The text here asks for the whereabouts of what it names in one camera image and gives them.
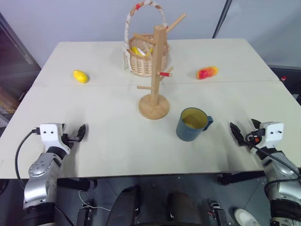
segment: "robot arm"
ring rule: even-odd
[[[245,138],[230,123],[238,145],[249,146],[264,168],[268,183],[265,193],[270,201],[271,226],[301,226],[301,184],[299,169],[275,145],[283,136],[283,123],[252,120],[256,130]]]
[[[85,124],[76,137],[63,133],[64,124],[42,124],[40,135],[45,152],[29,168],[29,180],[24,189],[24,225],[55,225],[56,181],[64,158],[74,143],[80,142],[86,132]]]

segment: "blue mug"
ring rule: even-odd
[[[202,132],[208,129],[213,122],[202,110],[189,107],[182,111],[176,133],[183,141],[193,141]]]

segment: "wooden mug tree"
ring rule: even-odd
[[[151,90],[150,94],[142,97],[138,104],[139,111],[145,118],[152,120],[161,119],[169,112],[169,102],[165,97],[159,94],[159,86],[160,82],[165,77],[170,77],[170,72],[173,70],[173,67],[170,67],[166,72],[162,72],[162,56],[167,33],[169,33],[185,16],[185,14],[182,14],[170,25],[170,27],[166,28],[163,25],[155,26],[153,39],[134,33],[135,38],[141,39],[154,46],[153,54],[151,55],[149,48],[146,43],[144,43],[144,47],[152,60],[151,86],[137,86],[138,89]]]

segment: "white wall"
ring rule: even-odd
[[[125,19],[139,0],[0,0],[0,12],[43,66],[60,41],[123,40]],[[225,0],[158,0],[168,24],[183,12],[186,18],[169,39],[211,38]],[[142,8],[131,32],[153,33],[161,23],[155,8]]]
[[[233,0],[218,38],[245,38],[269,65],[301,68],[301,0]]]

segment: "wicker basket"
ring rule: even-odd
[[[146,43],[148,48],[153,48],[153,45],[148,42],[144,42],[140,39],[136,39],[136,38],[131,38],[130,40],[128,39],[128,30],[129,30],[129,24],[130,24],[131,17],[135,14],[135,12],[139,8],[144,7],[144,6],[153,6],[153,7],[157,8],[162,15],[163,25],[165,27],[167,26],[166,21],[165,21],[164,12],[160,5],[158,5],[157,3],[153,2],[153,1],[149,1],[149,0],[138,3],[137,5],[135,5],[133,7],[133,9],[127,15],[125,35],[124,35],[125,36],[125,38],[124,38],[125,39],[124,54],[125,54],[125,62],[127,63],[129,69],[133,73],[135,73],[136,75],[142,76],[142,77],[148,77],[148,76],[151,76],[151,71],[152,71],[152,61],[151,61],[150,57],[137,55],[136,53],[134,53],[131,50],[131,48],[133,46],[135,46],[135,47],[141,49],[143,52],[146,52],[144,43]],[[143,36],[148,37],[148,38],[153,38],[153,34],[143,34]],[[169,45],[166,40],[165,45],[164,45],[164,54],[162,57],[162,70],[164,70],[166,67],[167,60],[168,60],[168,52],[169,52]]]

